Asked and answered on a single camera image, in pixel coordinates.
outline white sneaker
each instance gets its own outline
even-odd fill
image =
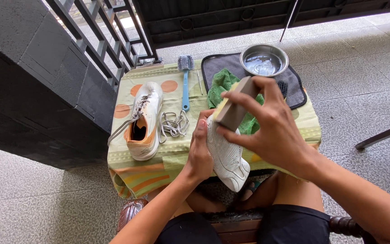
[[[207,147],[213,158],[214,173],[232,191],[238,192],[245,183],[251,167],[242,158],[243,147],[228,142],[223,136],[216,133],[218,123],[211,115],[207,119]]]
[[[108,145],[128,126],[126,141],[132,158],[138,161],[153,158],[159,146],[157,117],[162,108],[162,101],[163,91],[159,84],[148,81],[142,85],[133,102],[132,119],[124,122],[112,133]]]

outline tiled floor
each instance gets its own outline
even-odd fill
[[[390,193],[390,139],[364,152],[354,148],[390,128],[390,14],[290,29],[283,42],[278,42],[280,34],[269,31],[158,52],[164,63],[174,63],[182,53],[200,59],[260,42],[283,48],[319,116],[320,152]],[[323,200],[326,213],[346,215],[325,193]],[[62,171],[0,151],[0,243],[107,243],[122,204],[104,166]],[[331,240],[361,243],[338,235]]]

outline blue brush handle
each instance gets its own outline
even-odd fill
[[[185,76],[183,78],[183,102],[181,103],[181,108],[185,112],[189,111],[188,73],[189,73],[189,70],[186,70]]]

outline tablecloth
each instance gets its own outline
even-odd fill
[[[180,173],[188,158],[189,144],[199,113],[209,108],[204,82],[201,82],[203,95],[201,93],[197,69],[202,79],[201,60],[195,61],[195,69],[188,75],[190,110],[187,113],[189,119],[187,137],[168,137],[164,144],[159,145],[156,155],[147,161],[135,161],[131,157],[126,146],[126,132],[111,141],[107,162],[112,181],[120,197],[142,197],[150,191],[171,183]],[[120,81],[112,132],[130,119],[136,92],[142,84],[151,80],[160,84],[164,91],[161,112],[177,114],[180,112],[183,72],[178,71],[176,63],[134,69],[124,75]],[[293,109],[292,114],[305,141],[318,148],[321,142],[321,128],[310,98],[308,97],[304,106]],[[279,169],[264,162],[247,149],[243,150],[242,157],[250,164],[251,170]]]

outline microfiber cloth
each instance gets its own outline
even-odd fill
[[[213,86],[213,76],[224,68],[227,68],[239,79],[248,76],[240,64],[240,53],[213,54],[206,56],[201,62],[201,70],[207,91]],[[307,97],[306,93],[303,91],[302,82],[299,75],[291,66],[288,66],[282,74],[274,76],[273,78],[278,82],[280,88],[282,88],[280,85],[281,82],[288,83],[286,89],[286,103],[290,109],[299,108],[306,104]]]
[[[233,75],[227,68],[224,68],[217,74],[214,74],[211,81],[211,88],[207,93],[207,103],[209,104],[209,108],[216,108],[216,106],[222,102],[221,93],[223,91],[229,91],[231,89],[231,85],[239,81],[240,79]],[[264,103],[264,98],[261,94],[258,94],[255,100],[261,105]],[[257,132],[258,129],[260,129],[260,124],[257,119],[252,114],[246,113],[243,121],[239,125],[240,133],[252,135]]]

